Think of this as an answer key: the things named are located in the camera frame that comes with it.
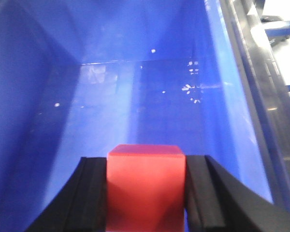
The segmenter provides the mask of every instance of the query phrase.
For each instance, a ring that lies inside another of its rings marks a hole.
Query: metal frame
[[[290,212],[290,97],[252,0],[221,0],[275,204]]]

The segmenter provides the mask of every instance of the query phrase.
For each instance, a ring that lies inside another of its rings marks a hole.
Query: red cube
[[[107,158],[109,232],[183,232],[186,157],[177,146],[118,145]]]

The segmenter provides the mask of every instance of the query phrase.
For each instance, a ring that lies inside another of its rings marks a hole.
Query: bin floor
[[[3,208],[23,208],[34,220],[39,212],[32,209],[46,207],[81,157],[105,157],[118,144],[178,145],[185,154],[225,149],[217,145],[222,139],[215,131],[226,117],[223,92],[210,61],[54,67],[12,177],[18,185],[7,191],[13,205],[3,203]],[[227,122],[217,130],[229,139]],[[19,218],[18,223],[29,221]]]

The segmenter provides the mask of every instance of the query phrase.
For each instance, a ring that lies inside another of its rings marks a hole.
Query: blue bin
[[[209,154],[272,201],[215,0],[0,1],[0,232],[23,231],[80,157]]]

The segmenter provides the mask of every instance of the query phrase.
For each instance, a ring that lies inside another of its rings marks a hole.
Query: white surface
[[[290,20],[290,0],[266,0],[263,15]],[[274,46],[273,52],[286,85],[290,85],[290,38]]]

